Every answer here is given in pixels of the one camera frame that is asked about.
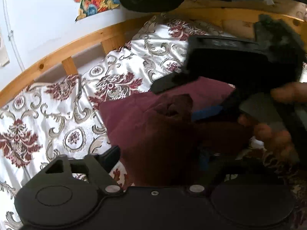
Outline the person's right hand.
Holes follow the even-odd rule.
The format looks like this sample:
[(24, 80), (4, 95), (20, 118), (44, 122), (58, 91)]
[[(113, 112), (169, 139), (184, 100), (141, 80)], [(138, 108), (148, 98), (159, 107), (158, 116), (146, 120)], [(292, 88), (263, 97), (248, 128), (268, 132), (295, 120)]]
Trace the person's right hand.
[[(277, 102), (306, 104), (306, 83), (289, 83), (281, 88), (273, 89), (271, 96)], [(255, 138), (263, 142), (264, 148), (280, 160), (292, 162), (299, 160), (287, 130), (273, 129), (268, 124), (258, 122), (246, 114), (240, 115), (238, 122), (243, 126), (252, 127)]]

